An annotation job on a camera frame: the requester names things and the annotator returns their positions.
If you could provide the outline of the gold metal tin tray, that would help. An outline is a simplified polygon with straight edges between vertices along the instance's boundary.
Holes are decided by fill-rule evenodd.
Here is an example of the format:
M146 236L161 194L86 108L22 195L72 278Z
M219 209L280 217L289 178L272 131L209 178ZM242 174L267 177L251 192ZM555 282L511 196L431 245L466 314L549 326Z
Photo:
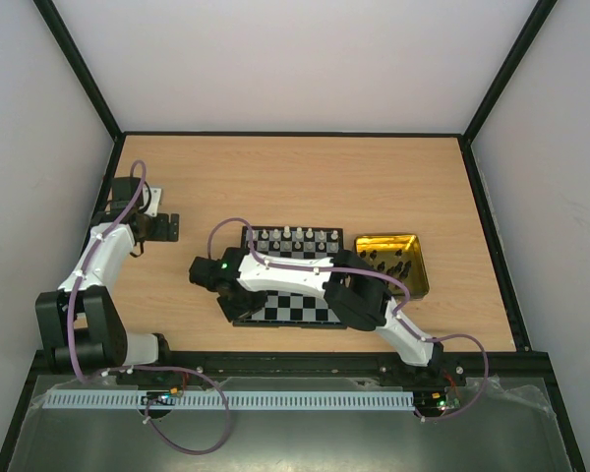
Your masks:
M416 234L361 235L355 239L354 249L374 270L402 282L412 300L429 294L430 283Z

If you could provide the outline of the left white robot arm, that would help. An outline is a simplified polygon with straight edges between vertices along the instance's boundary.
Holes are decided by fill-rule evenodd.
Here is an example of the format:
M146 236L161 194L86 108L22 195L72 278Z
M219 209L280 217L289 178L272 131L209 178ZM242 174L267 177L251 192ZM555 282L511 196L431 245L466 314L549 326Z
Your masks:
M82 370L150 365L169 354L163 334L127 331L112 301L127 258L141 256L146 241L179 238L179 215L159 211L162 196L139 177L115 178L76 267L56 290L38 295L35 313L51 372L71 372L72 353Z

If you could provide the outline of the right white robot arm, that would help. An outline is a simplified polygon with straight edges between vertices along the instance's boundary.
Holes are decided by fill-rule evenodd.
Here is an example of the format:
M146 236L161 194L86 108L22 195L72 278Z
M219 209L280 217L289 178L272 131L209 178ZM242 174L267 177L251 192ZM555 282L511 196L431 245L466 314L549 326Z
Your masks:
M441 344L403 314L403 304L387 287L394 279L368 268L351 251L301 260L228 248L219 260L196 257L189 281L215 293L231 323L258 312L270 292L323 300L347 327L372 331L384 339L409 366L416 383L432 384L443 374Z

